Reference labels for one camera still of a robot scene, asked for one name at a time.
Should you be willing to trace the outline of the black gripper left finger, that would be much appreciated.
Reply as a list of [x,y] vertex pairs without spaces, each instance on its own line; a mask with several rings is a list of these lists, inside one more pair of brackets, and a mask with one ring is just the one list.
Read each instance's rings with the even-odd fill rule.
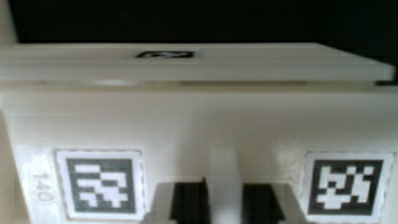
[[206,179],[157,185],[144,224],[212,224]]

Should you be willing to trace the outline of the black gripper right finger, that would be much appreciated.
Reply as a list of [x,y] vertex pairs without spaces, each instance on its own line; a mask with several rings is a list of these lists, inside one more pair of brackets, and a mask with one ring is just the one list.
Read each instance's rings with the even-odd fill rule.
[[309,224],[286,183],[244,185],[242,224]]

